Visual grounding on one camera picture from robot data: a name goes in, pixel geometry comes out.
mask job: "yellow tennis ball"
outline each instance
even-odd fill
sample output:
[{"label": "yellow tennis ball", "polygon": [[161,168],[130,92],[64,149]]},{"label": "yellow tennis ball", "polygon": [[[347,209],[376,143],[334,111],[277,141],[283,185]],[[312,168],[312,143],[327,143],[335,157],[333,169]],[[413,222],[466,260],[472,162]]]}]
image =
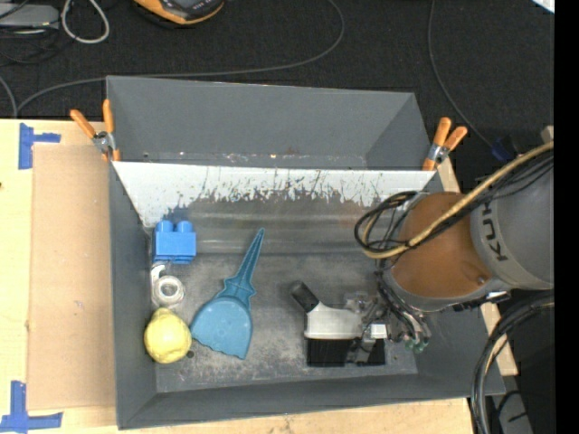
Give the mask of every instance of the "yellow tennis ball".
[{"label": "yellow tennis ball", "polygon": [[156,362],[172,363],[186,356],[193,338],[186,323],[171,310],[159,308],[145,330],[145,347]]}]

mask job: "blue toy brick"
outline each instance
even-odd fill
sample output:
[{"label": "blue toy brick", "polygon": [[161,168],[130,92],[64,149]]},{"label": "blue toy brick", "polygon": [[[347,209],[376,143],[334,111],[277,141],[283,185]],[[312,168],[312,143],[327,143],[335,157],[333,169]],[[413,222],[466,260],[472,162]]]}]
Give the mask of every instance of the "blue toy brick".
[{"label": "blue toy brick", "polygon": [[197,238],[193,224],[181,221],[176,226],[171,221],[161,221],[153,237],[153,262],[172,261],[190,263],[197,253]]}]

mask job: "clamp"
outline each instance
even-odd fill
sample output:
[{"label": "clamp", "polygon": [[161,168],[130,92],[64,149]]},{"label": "clamp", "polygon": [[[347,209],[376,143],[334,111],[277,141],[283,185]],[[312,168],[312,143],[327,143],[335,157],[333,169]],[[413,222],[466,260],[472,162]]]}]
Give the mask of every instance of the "clamp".
[{"label": "clamp", "polygon": [[460,126],[456,127],[449,135],[451,125],[452,122],[449,118],[441,118],[436,134],[434,134],[431,149],[422,164],[422,170],[434,170],[438,167],[469,132],[466,127]]},{"label": "clamp", "polygon": [[110,101],[105,99],[102,103],[102,116],[105,122],[105,130],[97,133],[90,122],[78,109],[71,109],[71,118],[78,124],[85,135],[92,140],[92,143],[100,150],[103,159],[112,161],[120,161],[120,151],[117,148],[117,143],[113,132],[115,131],[115,124],[112,119],[112,112],[110,110]]}]

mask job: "yellow cable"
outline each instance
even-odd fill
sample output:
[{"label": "yellow cable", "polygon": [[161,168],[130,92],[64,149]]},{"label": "yellow cable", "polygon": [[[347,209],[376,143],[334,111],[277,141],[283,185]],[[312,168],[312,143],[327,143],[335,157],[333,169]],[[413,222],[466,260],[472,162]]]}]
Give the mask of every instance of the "yellow cable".
[{"label": "yellow cable", "polygon": [[[513,169],[524,164],[526,161],[529,161],[530,159],[533,159],[534,157],[537,157],[537,156],[545,153],[545,151],[553,149],[553,147],[554,147],[554,141],[545,143],[544,145],[538,146],[538,147],[528,151],[527,153],[523,154],[522,156],[519,156],[518,158],[514,159],[510,163],[501,167],[497,172],[495,172],[493,175],[491,175],[482,184],[477,186],[474,190],[472,190],[470,193],[468,193],[466,196],[464,196],[462,199],[460,199],[457,203],[455,203],[441,217],[439,217],[437,220],[435,220],[433,223],[431,223],[428,227],[426,227],[424,230],[422,230],[416,236],[409,239],[406,242],[406,244],[404,244],[402,246],[396,246],[395,248],[391,248],[390,250],[385,250],[384,252],[372,252],[371,250],[364,248],[365,255],[368,256],[370,259],[388,259],[392,256],[402,254],[403,252],[416,246],[418,243],[420,243],[426,237],[428,237],[434,231],[434,229],[436,229],[436,227],[438,227],[441,223],[445,222],[447,219],[450,219],[450,217],[452,217],[454,214],[456,214],[458,211],[460,211],[463,207],[465,207],[470,202],[472,202],[477,196],[479,196],[479,194],[481,194],[483,191],[485,191],[487,188],[489,188],[489,186],[494,184],[503,175],[508,174]],[[367,235],[369,232],[368,226],[366,226],[366,229],[364,230],[364,233],[362,236],[362,241],[365,244],[368,244],[368,240],[367,240]]]}]

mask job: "cable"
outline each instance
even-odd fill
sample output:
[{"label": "cable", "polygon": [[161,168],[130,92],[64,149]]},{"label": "cable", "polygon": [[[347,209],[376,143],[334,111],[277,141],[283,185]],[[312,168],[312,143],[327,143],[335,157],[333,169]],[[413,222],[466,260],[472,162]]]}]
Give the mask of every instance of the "cable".
[{"label": "cable", "polygon": [[504,336],[513,331],[517,326],[520,326],[532,316],[554,307],[554,291],[537,293],[522,301],[517,307],[507,310],[490,334],[479,361],[475,366],[470,397],[472,415],[481,434],[491,433],[485,405],[485,381],[490,366],[500,353],[501,349],[497,350],[497,345]]},{"label": "cable", "polygon": [[[538,147],[528,151],[527,153],[523,154],[522,156],[519,156],[515,160],[509,162],[508,164],[504,165],[497,172],[495,172],[493,175],[491,175],[487,180],[485,180],[484,182],[479,184],[479,186],[477,186],[474,190],[472,190],[470,193],[466,194],[463,198],[461,198],[459,201],[457,201],[441,217],[439,217],[437,220],[432,222],[428,227],[426,227],[420,233],[418,233],[417,235],[413,236],[411,239],[406,241],[402,246],[396,246],[393,248],[389,248],[387,250],[381,250],[379,252],[376,252],[375,250],[373,250],[369,247],[368,238],[367,238],[367,235],[369,234],[369,230],[367,229],[367,227],[366,227],[366,230],[364,231],[362,237],[361,238],[359,237],[359,235],[357,233],[358,228],[360,226],[359,223],[357,223],[356,227],[355,227],[356,240],[362,245],[365,255],[367,257],[369,257],[370,259],[388,259],[392,256],[403,254],[404,252],[406,252],[409,249],[416,248],[419,244],[426,242],[427,240],[431,239],[432,236],[436,236],[438,233],[440,233],[440,227],[446,221],[448,221],[450,218],[454,217],[457,214],[460,215],[461,211],[466,210],[469,212],[472,208],[472,206],[469,206],[469,204],[476,201],[476,198],[479,197],[481,194],[483,194],[483,192],[487,191],[494,183],[500,182],[501,179],[503,179],[506,175],[508,175],[513,170],[517,169],[518,167],[526,164],[527,162],[530,162],[532,159],[536,158],[537,156],[540,156],[543,153],[546,153],[552,149],[554,149],[554,142],[553,141],[551,141],[549,143],[545,143],[542,146],[538,146]],[[498,189],[500,189],[502,187],[503,187],[503,185],[500,184],[499,186],[497,186],[497,188],[493,189],[493,192],[495,193]],[[380,208],[380,206],[378,206],[378,208],[372,210],[371,212],[365,214],[362,217],[362,219],[360,219],[359,222],[361,223],[364,219],[366,219],[368,217],[371,217],[370,222],[372,222],[372,220],[375,220],[375,217],[376,217],[375,213],[379,208]]]},{"label": "cable", "polygon": [[66,2],[64,2],[64,6],[62,7],[62,11],[61,11],[62,29],[76,42],[101,43],[109,37],[109,33],[110,33],[109,19],[107,18],[104,11],[102,11],[102,8],[100,8],[99,4],[95,0],[88,0],[88,1],[90,2],[90,4],[92,6],[94,6],[94,9],[97,10],[97,13],[99,14],[100,18],[102,19],[102,22],[105,25],[104,34],[101,35],[100,37],[97,37],[96,39],[84,39],[84,38],[81,38],[80,36],[78,36],[77,34],[73,33],[69,29],[69,26],[66,22],[66,16],[71,9],[72,0],[66,0]]},{"label": "cable", "polygon": [[[342,11],[339,9],[339,7],[336,5],[336,3],[333,0],[326,0],[326,1],[328,1],[334,7],[334,9],[336,10],[336,12],[340,18],[341,26],[340,26],[339,35],[337,36],[336,40],[330,45],[329,48],[327,48],[326,50],[324,50],[322,53],[320,53],[318,55],[315,55],[311,58],[306,59],[305,61],[297,61],[297,62],[293,62],[293,63],[282,64],[280,66],[272,66],[269,68],[253,68],[253,69],[236,70],[236,71],[187,72],[187,73],[178,73],[178,74],[140,74],[140,75],[136,75],[134,77],[172,79],[172,78],[193,78],[193,77],[212,77],[212,76],[226,76],[226,75],[237,75],[237,74],[253,74],[256,72],[281,71],[284,69],[297,68],[299,66],[303,66],[303,65],[311,63],[313,61],[317,61],[320,58],[322,58],[322,57],[326,56],[327,54],[329,54],[330,52],[332,52],[340,44],[340,42],[342,41],[342,39],[344,37],[344,31],[345,31],[345,27],[346,27],[345,21],[344,21],[344,15],[342,14]],[[54,85],[52,87],[49,87],[48,89],[40,90],[40,91],[36,92],[35,94],[33,94],[31,97],[24,100],[22,103],[20,103],[20,105],[18,105],[18,107],[16,108],[16,112],[14,114],[14,117],[17,118],[18,114],[20,113],[22,108],[24,108],[26,105],[30,104],[35,99],[41,97],[42,95],[45,95],[46,93],[49,93],[49,92],[55,91],[55,90],[59,90],[59,89],[64,89],[67,87],[85,85],[85,84],[90,84],[90,83],[95,83],[95,82],[102,82],[105,79],[106,79],[106,77],[98,77],[98,78],[85,79],[85,80],[75,80],[72,82],[65,82],[65,83],[61,83],[58,85]]]},{"label": "cable", "polygon": [[12,90],[10,89],[10,86],[6,83],[6,81],[4,80],[4,78],[2,76],[0,76],[0,83],[2,84],[4,89],[6,90],[8,98],[10,99],[10,104],[12,105],[12,111],[14,113],[14,118],[16,118],[17,117],[16,114],[18,111],[18,107],[16,106],[16,98],[14,97],[14,94],[13,94]]},{"label": "cable", "polygon": [[444,85],[444,82],[442,81],[441,75],[438,72],[438,69],[436,67],[436,62],[434,61],[434,53],[432,50],[432,20],[433,20],[433,16],[434,16],[434,2],[436,0],[432,0],[431,3],[431,11],[430,11],[430,16],[429,16],[429,20],[428,20],[428,55],[430,57],[431,60],[431,66],[432,66],[432,70],[434,71],[434,76],[436,77],[436,80],[438,81],[442,92],[444,93],[444,95],[446,96],[447,100],[452,104],[452,106],[454,107],[454,109],[459,113],[459,115],[464,119],[464,122],[469,126],[469,128],[479,136],[479,138],[489,147],[492,148],[492,143],[482,134],[480,133],[480,131],[472,124],[471,121],[469,121],[467,119],[467,117],[465,116],[465,114],[460,110],[460,108],[457,106],[456,102],[454,101],[454,99],[452,99],[451,94],[448,92],[448,90],[446,89],[446,86]]}]

